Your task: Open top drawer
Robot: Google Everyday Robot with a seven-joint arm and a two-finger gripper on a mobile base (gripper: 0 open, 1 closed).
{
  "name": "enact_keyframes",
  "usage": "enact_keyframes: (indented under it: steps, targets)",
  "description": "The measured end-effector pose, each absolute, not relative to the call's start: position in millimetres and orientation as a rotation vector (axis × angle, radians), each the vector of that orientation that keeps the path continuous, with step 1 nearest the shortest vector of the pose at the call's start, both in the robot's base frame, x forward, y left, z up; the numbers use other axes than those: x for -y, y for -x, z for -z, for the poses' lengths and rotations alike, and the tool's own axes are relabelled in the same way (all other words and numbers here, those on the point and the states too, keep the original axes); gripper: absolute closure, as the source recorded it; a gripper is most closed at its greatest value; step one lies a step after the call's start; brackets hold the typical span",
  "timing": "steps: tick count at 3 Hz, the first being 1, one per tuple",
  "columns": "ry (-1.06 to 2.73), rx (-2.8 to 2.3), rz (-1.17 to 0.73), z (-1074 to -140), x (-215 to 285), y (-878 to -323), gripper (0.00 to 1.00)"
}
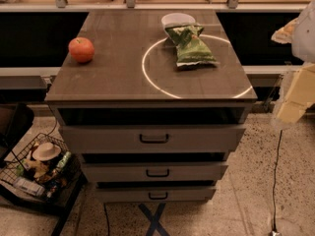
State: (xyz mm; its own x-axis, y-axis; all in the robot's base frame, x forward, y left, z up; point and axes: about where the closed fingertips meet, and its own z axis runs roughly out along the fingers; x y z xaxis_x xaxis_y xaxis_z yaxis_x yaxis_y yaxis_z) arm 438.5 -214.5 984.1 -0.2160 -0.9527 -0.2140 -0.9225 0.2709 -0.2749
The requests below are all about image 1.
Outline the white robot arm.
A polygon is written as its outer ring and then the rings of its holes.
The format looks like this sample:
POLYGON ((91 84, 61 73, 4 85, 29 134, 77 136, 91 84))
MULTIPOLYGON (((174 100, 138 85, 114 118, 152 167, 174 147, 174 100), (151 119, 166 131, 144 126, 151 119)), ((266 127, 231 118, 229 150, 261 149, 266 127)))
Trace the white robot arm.
POLYGON ((276 30, 271 40, 290 43, 292 55, 305 62, 293 73, 276 115, 283 123, 293 124, 315 103, 315 1, 311 1, 297 18, 276 30))

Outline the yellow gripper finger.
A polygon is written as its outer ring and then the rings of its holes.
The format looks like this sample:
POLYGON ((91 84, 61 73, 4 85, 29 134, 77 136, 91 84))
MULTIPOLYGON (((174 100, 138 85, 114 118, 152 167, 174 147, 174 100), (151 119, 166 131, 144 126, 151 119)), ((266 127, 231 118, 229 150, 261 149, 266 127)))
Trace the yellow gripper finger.
POLYGON ((287 124, 296 123, 314 103, 315 64, 308 64, 293 73, 277 118, 287 124))

